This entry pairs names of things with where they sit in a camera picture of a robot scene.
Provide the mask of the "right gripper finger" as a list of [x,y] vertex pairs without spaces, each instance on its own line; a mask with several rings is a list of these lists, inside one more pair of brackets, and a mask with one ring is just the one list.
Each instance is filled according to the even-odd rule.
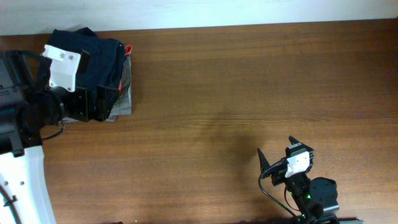
[[308,151],[308,152],[313,152],[314,150],[309,147],[308,145],[300,142],[293,136],[289,136],[289,141],[291,145],[288,147],[288,152],[299,152],[299,151]]
[[262,179],[268,178],[269,169],[271,168],[271,165],[268,163],[268,160],[266,159],[264,153],[261,151],[260,148],[257,148],[257,154],[260,162],[261,178]]

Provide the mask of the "navy blue garment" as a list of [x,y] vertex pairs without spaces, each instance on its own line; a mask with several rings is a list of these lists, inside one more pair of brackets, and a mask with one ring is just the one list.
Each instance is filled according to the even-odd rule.
[[84,27],[75,31],[55,29],[47,44],[77,54],[85,53],[80,58],[83,69],[76,71],[75,86],[67,88],[68,91],[81,88],[95,95],[98,85],[119,88],[126,59],[122,42],[102,39],[94,31]]

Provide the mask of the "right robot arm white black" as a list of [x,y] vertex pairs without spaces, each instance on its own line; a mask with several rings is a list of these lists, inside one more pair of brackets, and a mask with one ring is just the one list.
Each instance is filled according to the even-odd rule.
[[[290,146],[285,148],[285,157],[269,164],[261,149],[257,149],[260,162],[258,185],[262,193],[292,215],[293,223],[338,223],[336,212],[340,209],[337,202],[336,182],[332,179],[317,177],[309,179],[307,174],[313,167],[314,150],[289,136]],[[262,186],[262,180],[271,178],[272,185],[284,184],[285,194],[290,194],[300,215],[296,215],[290,205],[285,206],[275,199]]]

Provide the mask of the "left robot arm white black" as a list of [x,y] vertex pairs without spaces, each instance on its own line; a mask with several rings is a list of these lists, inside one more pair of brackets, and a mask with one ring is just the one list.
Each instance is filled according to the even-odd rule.
[[54,223],[41,129],[104,121],[124,91],[125,47],[111,55],[47,45],[1,54],[1,222]]

